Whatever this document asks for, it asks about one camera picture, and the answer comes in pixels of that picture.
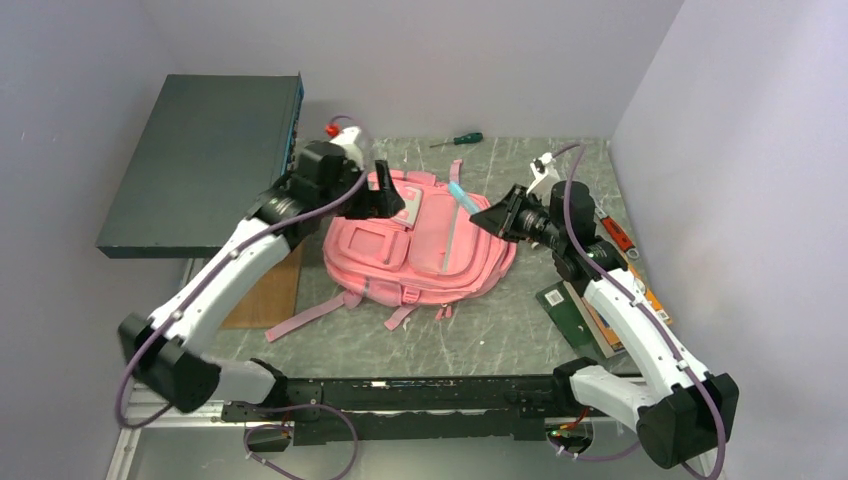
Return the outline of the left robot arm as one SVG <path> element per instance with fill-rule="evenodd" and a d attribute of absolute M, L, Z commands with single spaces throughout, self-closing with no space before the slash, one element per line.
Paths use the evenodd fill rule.
<path fill-rule="evenodd" d="M 191 413 L 224 400 L 247 402 L 264 420 L 279 417 L 288 402 L 285 375 L 261 360 L 215 360 L 205 353 L 208 345 L 258 280 L 324 218 L 390 218 L 403 205 L 386 160 L 369 160 L 363 148 L 338 139 L 304 147 L 175 296 L 148 316 L 131 313 L 120 323 L 126 367 L 114 405 L 119 424 L 130 424 L 124 394 L 131 380 L 155 392 L 166 410 Z"/>

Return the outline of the light blue marker pen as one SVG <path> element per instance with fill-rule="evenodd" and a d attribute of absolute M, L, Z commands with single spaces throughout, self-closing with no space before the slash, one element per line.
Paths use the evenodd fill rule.
<path fill-rule="evenodd" d="M 455 201 L 462 207 L 469 215 L 474 215 L 481 211 L 480 206 L 476 203 L 476 201 L 461 187 L 461 185 L 455 181 L 451 181 L 448 183 L 448 191 L 453 196 Z"/>

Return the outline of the pink student backpack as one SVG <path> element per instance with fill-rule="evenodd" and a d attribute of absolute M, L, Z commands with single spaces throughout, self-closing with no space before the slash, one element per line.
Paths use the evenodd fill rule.
<path fill-rule="evenodd" d="M 342 293 L 270 328 L 266 340 L 274 342 L 365 298 L 393 308 L 384 325 L 394 330 L 421 306 L 435 305 L 437 319 L 449 318 L 457 302 L 490 291 L 512 266 L 517 247 L 472 224 L 449 193 L 448 183 L 460 182 L 462 165 L 454 160 L 445 182 L 429 172 L 392 171 L 406 202 L 392 218 L 334 218 L 322 253 Z"/>

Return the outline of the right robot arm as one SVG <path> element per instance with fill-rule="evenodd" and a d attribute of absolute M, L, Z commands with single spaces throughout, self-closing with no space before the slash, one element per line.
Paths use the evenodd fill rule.
<path fill-rule="evenodd" d="M 551 252 L 563 281 L 615 331 L 643 377 L 638 386 L 588 358 L 557 367 L 551 401 L 574 415 L 599 410 L 632 430 L 659 467 L 688 469 L 714 452 L 708 478 L 721 473 L 739 397 L 727 374 L 713 374 L 671 332 L 617 248 L 599 236 L 596 204 L 581 182 L 560 181 L 543 205 L 514 185 L 490 207 L 475 207 L 471 222 L 509 242 L 538 243 Z"/>

